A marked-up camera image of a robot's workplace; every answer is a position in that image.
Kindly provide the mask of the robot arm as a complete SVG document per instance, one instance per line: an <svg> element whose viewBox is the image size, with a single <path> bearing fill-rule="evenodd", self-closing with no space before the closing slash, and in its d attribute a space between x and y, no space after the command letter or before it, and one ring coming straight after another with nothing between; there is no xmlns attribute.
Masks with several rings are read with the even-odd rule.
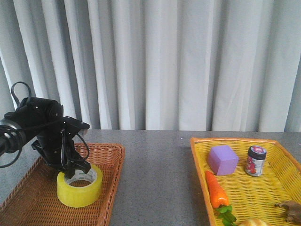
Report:
<svg viewBox="0 0 301 226"><path fill-rule="evenodd" d="M89 124L65 116L63 106L55 100L26 97L14 112L0 121L0 153L20 152L34 140L45 163L72 178L77 170L87 174L91 165L75 149L73 138Z"/></svg>

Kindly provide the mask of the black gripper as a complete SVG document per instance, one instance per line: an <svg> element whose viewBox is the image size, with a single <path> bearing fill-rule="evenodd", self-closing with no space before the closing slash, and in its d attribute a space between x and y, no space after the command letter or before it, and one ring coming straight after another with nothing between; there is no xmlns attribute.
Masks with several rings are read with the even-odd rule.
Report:
<svg viewBox="0 0 301 226"><path fill-rule="evenodd" d="M91 170L87 157L76 151L73 141L81 130L89 128L87 123L64 116L63 106L55 100L24 98L14 112L4 114L3 152L14 153L34 140L32 148L45 163L71 179L75 170L84 174Z"/></svg>

